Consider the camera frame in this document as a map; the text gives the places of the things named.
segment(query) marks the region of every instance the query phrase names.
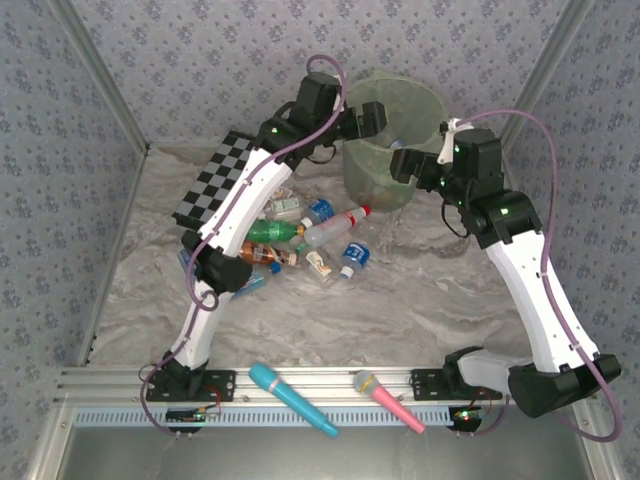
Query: black and white checkerboard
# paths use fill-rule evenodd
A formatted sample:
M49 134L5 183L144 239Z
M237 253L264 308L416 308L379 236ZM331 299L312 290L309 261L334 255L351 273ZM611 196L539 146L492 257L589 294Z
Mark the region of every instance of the black and white checkerboard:
M173 213L178 225L198 230L220 207L249 159L248 135L229 132Z

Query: white plastic clip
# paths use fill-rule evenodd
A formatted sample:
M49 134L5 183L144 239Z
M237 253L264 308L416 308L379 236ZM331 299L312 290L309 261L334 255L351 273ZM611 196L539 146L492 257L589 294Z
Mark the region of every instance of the white plastic clip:
M453 162L453 149L454 142L453 136L462 132L463 130L471 130L473 129L473 125L470 123L465 123L464 125L456 126L456 123L462 120L461 118L452 118L447 122L448 130L444 134L444 145L442 146L442 150L440 150L440 155L438 155L438 163L440 165L444 165L445 163Z

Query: orange bottle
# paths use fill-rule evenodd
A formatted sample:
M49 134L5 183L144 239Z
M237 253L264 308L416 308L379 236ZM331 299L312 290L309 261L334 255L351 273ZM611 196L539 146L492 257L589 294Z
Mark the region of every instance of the orange bottle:
M283 265L295 265L298 256L295 253L283 252L263 243L244 242L240 256L249 263L269 265L278 262Z

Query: patterned wallpaper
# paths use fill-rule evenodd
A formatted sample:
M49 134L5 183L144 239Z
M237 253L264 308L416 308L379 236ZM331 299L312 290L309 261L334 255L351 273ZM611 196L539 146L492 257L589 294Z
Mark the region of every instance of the patterned wallpaper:
M45 0L0 27L0 478L26 474L76 361L138 156Z
M558 275L601 351L623 367L612 386L626 419L629 478L640 478L639 45L637 0L597 2L534 112L559 148ZM540 211L548 208L547 152L528 128L509 155Z
M147 140L255 132L312 53L424 81L450 113L512 106L565 0L75 0ZM501 120L493 120L499 128Z

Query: marble surface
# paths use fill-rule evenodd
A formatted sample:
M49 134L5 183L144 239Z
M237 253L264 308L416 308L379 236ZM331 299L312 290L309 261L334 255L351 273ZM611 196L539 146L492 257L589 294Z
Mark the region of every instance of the marble surface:
M171 213L212 151L152 149L92 365L157 361L176 339L189 297L176 256L183 229ZM339 156L323 167L306 162L286 185L307 202L322 195L338 211L354 207ZM470 345L530 353L504 282L475 241L442 224L439 196L417 192L402 210L373 213L326 248L339 259L352 239L371 248L371 259L351 281L324 289L304 270L286 268L231 302L210 365L440 365Z

